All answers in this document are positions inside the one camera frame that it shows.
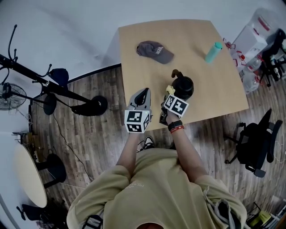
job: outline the black and white sneaker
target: black and white sneaker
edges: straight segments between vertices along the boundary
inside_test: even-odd
[[[154,147],[154,140],[151,136],[148,136],[145,138],[143,150],[149,149],[149,148],[155,148]]]

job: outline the black watch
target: black watch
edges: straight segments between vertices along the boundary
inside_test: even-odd
[[[170,125],[168,125],[168,130],[171,131],[172,129],[179,127],[179,126],[182,126],[182,125],[183,125],[183,123],[181,120],[175,121],[173,123],[170,123]]]

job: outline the gray cap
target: gray cap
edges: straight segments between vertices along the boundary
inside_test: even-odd
[[[141,56],[150,57],[161,64],[169,63],[174,57],[173,53],[154,41],[141,42],[137,47],[137,53]]]

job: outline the person's right hand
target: person's right hand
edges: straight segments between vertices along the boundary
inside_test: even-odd
[[[170,125],[171,123],[173,123],[175,121],[179,121],[178,116],[176,114],[170,112],[169,110],[167,110],[167,118],[166,118],[167,124]]]

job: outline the round table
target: round table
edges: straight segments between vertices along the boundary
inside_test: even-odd
[[[14,164],[20,185],[33,203],[41,208],[47,204],[45,188],[63,182],[66,170],[61,159],[55,154],[49,154],[46,162],[35,163],[29,151],[21,144],[15,148]],[[48,169],[54,179],[43,184],[40,170]]]

